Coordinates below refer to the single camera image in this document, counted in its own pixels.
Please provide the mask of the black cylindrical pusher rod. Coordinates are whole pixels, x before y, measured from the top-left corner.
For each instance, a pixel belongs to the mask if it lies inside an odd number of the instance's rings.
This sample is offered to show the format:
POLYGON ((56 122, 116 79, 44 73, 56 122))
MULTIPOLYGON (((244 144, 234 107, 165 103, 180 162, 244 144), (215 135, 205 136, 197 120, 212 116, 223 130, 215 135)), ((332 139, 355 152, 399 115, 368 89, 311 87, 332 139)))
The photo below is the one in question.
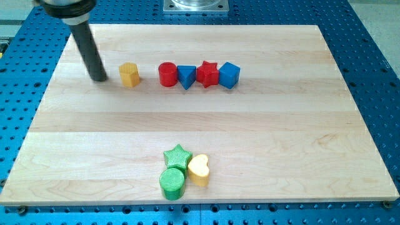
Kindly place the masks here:
POLYGON ((77 25, 69 25, 69 28, 81 54, 89 77, 93 81, 106 81, 108 77, 89 27, 89 23, 84 21, 77 25))

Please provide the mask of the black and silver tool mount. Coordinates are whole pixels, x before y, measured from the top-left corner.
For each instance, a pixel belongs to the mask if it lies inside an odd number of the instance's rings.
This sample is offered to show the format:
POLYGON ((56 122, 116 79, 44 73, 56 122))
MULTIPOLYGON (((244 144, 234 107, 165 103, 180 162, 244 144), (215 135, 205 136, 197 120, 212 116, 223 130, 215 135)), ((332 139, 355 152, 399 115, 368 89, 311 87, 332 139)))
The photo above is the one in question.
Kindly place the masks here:
POLYGON ((96 6, 96 0, 35 0, 45 12, 61 19, 65 24, 75 26, 89 19, 89 12, 96 6))

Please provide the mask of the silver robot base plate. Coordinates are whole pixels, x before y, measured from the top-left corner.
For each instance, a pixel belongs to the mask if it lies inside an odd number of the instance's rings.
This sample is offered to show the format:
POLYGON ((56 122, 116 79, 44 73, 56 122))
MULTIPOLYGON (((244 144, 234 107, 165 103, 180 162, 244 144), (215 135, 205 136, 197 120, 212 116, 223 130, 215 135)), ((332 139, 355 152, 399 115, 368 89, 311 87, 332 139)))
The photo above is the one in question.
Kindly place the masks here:
POLYGON ((228 12, 228 0, 164 0, 163 11, 180 12, 228 12))

